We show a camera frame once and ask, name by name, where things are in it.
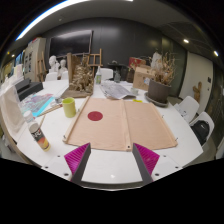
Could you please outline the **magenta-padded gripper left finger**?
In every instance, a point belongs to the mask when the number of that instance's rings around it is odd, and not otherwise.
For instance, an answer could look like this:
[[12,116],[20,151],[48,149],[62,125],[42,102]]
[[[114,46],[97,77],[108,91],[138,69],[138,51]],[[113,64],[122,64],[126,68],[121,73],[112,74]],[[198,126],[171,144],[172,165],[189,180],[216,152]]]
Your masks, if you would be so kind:
[[42,169],[75,184],[81,184],[90,154],[91,144],[87,143],[66,155],[53,157]]

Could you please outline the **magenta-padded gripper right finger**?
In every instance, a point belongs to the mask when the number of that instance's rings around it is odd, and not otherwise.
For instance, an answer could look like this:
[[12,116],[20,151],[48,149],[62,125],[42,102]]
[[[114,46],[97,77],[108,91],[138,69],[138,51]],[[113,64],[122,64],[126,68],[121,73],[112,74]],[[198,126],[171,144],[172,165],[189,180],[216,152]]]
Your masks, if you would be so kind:
[[159,155],[136,143],[133,144],[132,153],[135,157],[144,185],[182,169],[182,167],[168,155]]

